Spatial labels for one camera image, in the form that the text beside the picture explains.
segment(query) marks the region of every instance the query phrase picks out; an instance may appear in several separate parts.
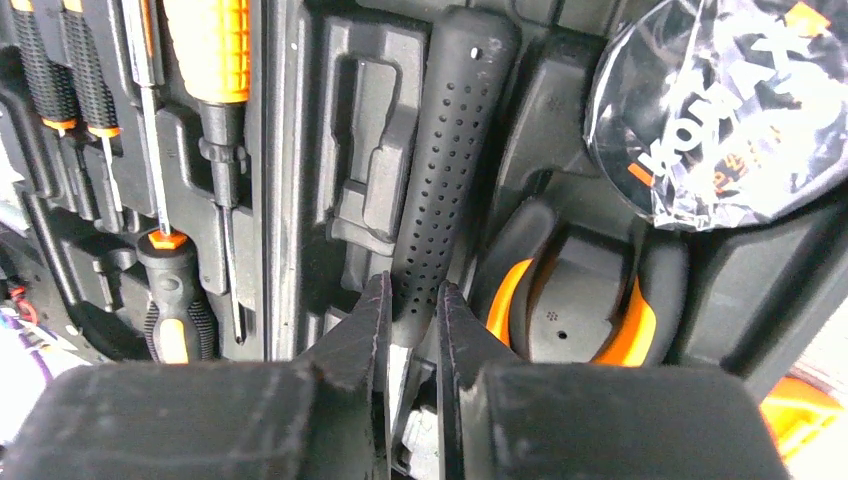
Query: clear plastic wrap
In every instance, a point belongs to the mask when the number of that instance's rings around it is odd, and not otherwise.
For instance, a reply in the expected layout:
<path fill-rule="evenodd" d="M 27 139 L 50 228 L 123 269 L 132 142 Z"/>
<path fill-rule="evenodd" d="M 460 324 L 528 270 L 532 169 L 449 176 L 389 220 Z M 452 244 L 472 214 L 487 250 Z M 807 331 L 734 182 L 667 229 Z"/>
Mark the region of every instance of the clear plastic wrap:
<path fill-rule="evenodd" d="M 590 152 L 657 227 L 767 223 L 848 176 L 848 2 L 664 0 L 611 41 Z"/>

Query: screwdriver shaft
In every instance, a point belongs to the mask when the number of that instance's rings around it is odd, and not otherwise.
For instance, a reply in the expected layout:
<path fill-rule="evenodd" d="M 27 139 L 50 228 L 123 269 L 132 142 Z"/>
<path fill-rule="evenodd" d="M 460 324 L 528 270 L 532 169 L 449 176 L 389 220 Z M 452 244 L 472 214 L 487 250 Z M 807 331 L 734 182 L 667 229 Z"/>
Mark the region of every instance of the screwdriver shaft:
<path fill-rule="evenodd" d="M 159 154 L 159 134 L 156 129 L 156 98 L 153 89 L 141 89 L 141 114 L 144 117 L 144 141 L 150 160 L 150 174 L 153 180 L 153 197 L 156 202 L 156 214 L 159 217 L 159 231 L 171 234 L 171 219 L 165 200 L 165 180 L 162 178 L 162 157 Z"/>
<path fill-rule="evenodd" d="M 121 201 L 121 191 L 118 190 L 118 182 L 115 181 L 115 173 L 112 170 L 112 142 L 107 137 L 100 137 L 103 145 L 103 155 L 106 156 L 106 175 L 109 177 L 109 186 L 112 189 L 112 200 L 115 202 L 115 211 L 123 212 L 124 204 Z"/>
<path fill-rule="evenodd" d="M 224 224 L 224 250 L 227 262 L 227 275 L 230 282 L 230 301 L 233 306 L 233 334 L 236 343 L 244 343 L 244 326 L 241 319 L 241 308 L 236 296 L 236 249 L 233 239 L 233 209 L 221 208 Z"/>

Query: black rubber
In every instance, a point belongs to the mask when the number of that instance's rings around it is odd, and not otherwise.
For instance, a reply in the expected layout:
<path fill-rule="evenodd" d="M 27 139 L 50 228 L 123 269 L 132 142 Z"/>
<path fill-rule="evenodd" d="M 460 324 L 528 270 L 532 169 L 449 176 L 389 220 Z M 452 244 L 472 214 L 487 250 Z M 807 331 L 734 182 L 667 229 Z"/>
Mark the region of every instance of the black rubber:
<path fill-rule="evenodd" d="M 103 83 L 103 70 L 91 30 L 81 13 L 66 10 L 64 15 L 65 36 L 82 117 L 89 127 L 116 128 L 115 101 L 109 87 Z"/>
<path fill-rule="evenodd" d="M 71 72 L 47 58 L 32 12 L 14 11 L 21 60 L 35 110 L 41 118 L 67 122 L 79 115 Z"/>
<path fill-rule="evenodd" d="M 406 203 L 395 246 L 392 341 L 417 345 L 447 276 L 456 227 L 518 47 L 505 17 L 451 8 L 435 22 Z"/>
<path fill-rule="evenodd" d="M 200 360 L 212 360 L 215 358 L 215 317 L 209 307 L 201 300 L 194 301 L 188 309 L 188 316 L 197 327 L 197 333 L 200 337 Z M 156 327 L 156 320 L 159 318 L 159 308 L 155 303 L 150 302 L 147 309 L 147 316 L 144 322 L 144 341 L 147 342 L 147 348 L 150 350 L 150 356 L 154 361 L 160 361 L 156 354 L 156 343 L 153 341 L 153 329 Z"/>

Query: screwdriver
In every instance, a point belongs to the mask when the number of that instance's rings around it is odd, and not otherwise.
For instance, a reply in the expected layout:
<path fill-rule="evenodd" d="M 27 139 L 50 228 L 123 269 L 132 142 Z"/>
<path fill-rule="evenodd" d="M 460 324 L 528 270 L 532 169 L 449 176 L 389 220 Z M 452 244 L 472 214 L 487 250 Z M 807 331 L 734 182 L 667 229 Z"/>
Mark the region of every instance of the screwdriver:
<path fill-rule="evenodd" d="M 97 57 L 97 48 L 91 30 L 82 14 L 82 0 L 64 0 L 64 26 L 68 39 L 68 55 L 73 68 L 73 80 L 79 99 L 82 118 L 88 124 L 88 131 L 100 138 L 103 154 L 106 157 L 106 174 L 112 190 L 115 211 L 123 212 L 123 202 L 115 175 L 112 172 L 111 139 L 121 133 L 118 118 L 115 115 L 115 102 L 112 92 L 103 82 L 103 71 Z"/>
<path fill-rule="evenodd" d="M 24 76 L 41 121 L 65 136 L 77 124 L 77 105 L 71 72 L 47 58 L 30 0 L 12 0 Z"/>
<path fill-rule="evenodd" d="M 159 229 L 142 236 L 136 246 L 147 270 L 152 302 L 145 322 L 145 339 L 154 360 L 186 363 L 209 360 L 215 352 L 217 322 L 197 283 L 194 243 L 171 227 L 165 199 L 159 135 L 156 128 L 156 95 L 161 85 L 156 3 L 122 0 L 133 81 L 141 90 L 144 140 L 153 179 Z"/>
<path fill-rule="evenodd" d="M 248 0 L 165 0 L 165 14 L 188 93 L 200 101 L 200 154 L 212 162 L 215 203 L 221 208 L 236 343 L 244 327 L 236 296 L 233 209 L 239 166 L 246 159 L 244 105 L 250 84 Z"/>
<path fill-rule="evenodd" d="M 194 243 L 179 232 L 154 230 L 138 240 L 136 253 L 153 298 L 144 324 L 150 355 L 163 363 L 211 360 L 217 322 L 201 296 Z"/>

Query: orange plastic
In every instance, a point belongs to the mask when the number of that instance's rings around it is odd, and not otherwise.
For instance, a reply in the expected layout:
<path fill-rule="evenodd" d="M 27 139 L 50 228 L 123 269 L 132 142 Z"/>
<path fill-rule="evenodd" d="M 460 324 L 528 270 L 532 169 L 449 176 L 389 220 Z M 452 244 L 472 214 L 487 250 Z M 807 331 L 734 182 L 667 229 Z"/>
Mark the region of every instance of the orange plastic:
<path fill-rule="evenodd" d="M 804 2 L 798 2 L 786 12 L 786 26 L 802 37 L 815 37 L 830 27 L 830 20 Z"/>
<path fill-rule="evenodd" d="M 165 0 L 165 14 L 188 93 L 210 103 L 247 101 L 248 0 Z"/>
<path fill-rule="evenodd" d="M 156 250 L 176 250 L 188 240 L 183 233 L 172 232 L 170 235 L 165 235 L 160 230 L 151 232 L 147 238 Z"/>
<path fill-rule="evenodd" d="M 760 404 L 784 461 L 833 424 L 845 409 L 826 393 L 797 378 L 784 377 Z"/>
<path fill-rule="evenodd" d="M 120 128 L 94 128 L 88 127 L 88 131 L 91 132 L 97 138 L 112 138 L 117 137 L 121 134 Z"/>
<path fill-rule="evenodd" d="M 636 279 L 621 329 L 609 346 L 592 362 L 624 367 L 641 366 L 648 356 L 656 331 L 657 316 L 642 296 L 639 280 Z"/>
<path fill-rule="evenodd" d="M 182 320 L 166 318 L 159 325 L 159 360 L 163 363 L 188 363 L 185 325 Z"/>
<path fill-rule="evenodd" d="M 533 263 L 532 259 L 524 260 L 509 269 L 501 286 L 498 287 L 492 308 L 489 309 L 489 318 L 486 319 L 486 329 L 507 347 L 509 346 L 509 308 L 512 305 L 512 296 L 531 263 Z"/>
<path fill-rule="evenodd" d="M 42 118 L 41 121 L 53 130 L 71 130 L 77 126 L 77 120 L 75 118 L 63 122 L 47 120 L 46 118 Z"/>

